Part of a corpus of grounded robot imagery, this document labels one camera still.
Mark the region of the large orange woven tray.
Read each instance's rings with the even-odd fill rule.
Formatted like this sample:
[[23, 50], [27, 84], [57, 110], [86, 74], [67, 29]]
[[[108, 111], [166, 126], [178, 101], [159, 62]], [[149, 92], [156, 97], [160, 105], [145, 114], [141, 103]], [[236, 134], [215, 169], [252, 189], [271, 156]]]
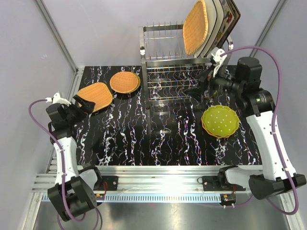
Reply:
[[108, 107], [113, 101], [113, 95], [108, 86], [97, 82], [80, 89], [77, 95], [86, 101], [95, 103], [93, 113]]

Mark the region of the green polka-dot plate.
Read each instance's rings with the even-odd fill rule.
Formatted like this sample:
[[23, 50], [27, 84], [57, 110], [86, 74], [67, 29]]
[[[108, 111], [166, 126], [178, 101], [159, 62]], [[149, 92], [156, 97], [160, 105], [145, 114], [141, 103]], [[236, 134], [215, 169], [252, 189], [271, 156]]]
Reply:
[[216, 135], [234, 134], [239, 128], [239, 117], [228, 106], [215, 105], [209, 107], [202, 114], [201, 121], [205, 127]]

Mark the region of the orange polka-dot plate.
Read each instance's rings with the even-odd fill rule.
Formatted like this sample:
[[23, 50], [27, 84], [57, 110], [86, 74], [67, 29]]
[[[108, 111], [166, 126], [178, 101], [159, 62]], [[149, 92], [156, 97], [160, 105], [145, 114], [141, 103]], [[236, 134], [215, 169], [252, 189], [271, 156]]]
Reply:
[[215, 137], [215, 138], [229, 138], [232, 134], [230, 135], [216, 135], [216, 134], [213, 134], [211, 131], [209, 131], [206, 127], [205, 127], [205, 124], [203, 122], [202, 123], [202, 128], [211, 136]]

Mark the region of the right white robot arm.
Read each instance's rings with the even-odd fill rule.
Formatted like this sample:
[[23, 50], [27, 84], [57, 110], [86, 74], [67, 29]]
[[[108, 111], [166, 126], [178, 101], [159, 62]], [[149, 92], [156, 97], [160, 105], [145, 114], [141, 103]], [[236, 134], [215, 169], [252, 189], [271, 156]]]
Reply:
[[277, 104], [271, 93], [260, 87], [262, 66], [259, 60], [240, 58], [234, 77], [218, 74], [217, 65], [214, 62], [202, 71], [197, 76], [197, 84], [185, 90], [185, 94], [199, 102], [213, 99], [217, 92], [233, 95], [253, 132], [262, 160], [262, 172], [243, 170], [238, 166], [222, 168], [217, 178], [219, 188], [229, 190], [237, 184], [262, 200], [295, 192], [306, 185], [306, 177], [296, 172], [284, 148], [277, 124]]

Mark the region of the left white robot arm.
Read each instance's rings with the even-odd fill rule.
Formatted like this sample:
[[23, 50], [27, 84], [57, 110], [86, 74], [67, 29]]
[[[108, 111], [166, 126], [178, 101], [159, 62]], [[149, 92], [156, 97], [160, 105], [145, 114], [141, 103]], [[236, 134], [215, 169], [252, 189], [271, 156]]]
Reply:
[[79, 106], [56, 93], [47, 98], [51, 105], [46, 108], [51, 120], [47, 133], [57, 157], [55, 185], [48, 189], [47, 196], [63, 221], [80, 221], [79, 216], [96, 208], [94, 190], [103, 186], [103, 178], [96, 166], [86, 164], [78, 170], [74, 126], [94, 111], [95, 103], [78, 95], [74, 99]]

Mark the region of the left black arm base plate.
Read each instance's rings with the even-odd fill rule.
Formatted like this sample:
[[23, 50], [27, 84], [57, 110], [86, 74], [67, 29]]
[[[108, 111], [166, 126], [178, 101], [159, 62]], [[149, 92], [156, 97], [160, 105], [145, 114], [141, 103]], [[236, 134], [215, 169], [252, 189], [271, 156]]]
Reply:
[[107, 191], [116, 191], [118, 189], [118, 176], [102, 176], [102, 178], [99, 178], [95, 183], [94, 190], [103, 191], [105, 186]]

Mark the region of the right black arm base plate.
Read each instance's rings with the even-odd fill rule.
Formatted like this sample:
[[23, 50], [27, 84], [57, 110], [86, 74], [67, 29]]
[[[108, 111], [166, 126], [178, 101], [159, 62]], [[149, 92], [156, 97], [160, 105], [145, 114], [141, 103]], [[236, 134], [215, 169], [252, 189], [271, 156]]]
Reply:
[[239, 185], [222, 185], [217, 176], [202, 176], [201, 181], [198, 180], [198, 182], [202, 184], [204, 191], [246, 191]]

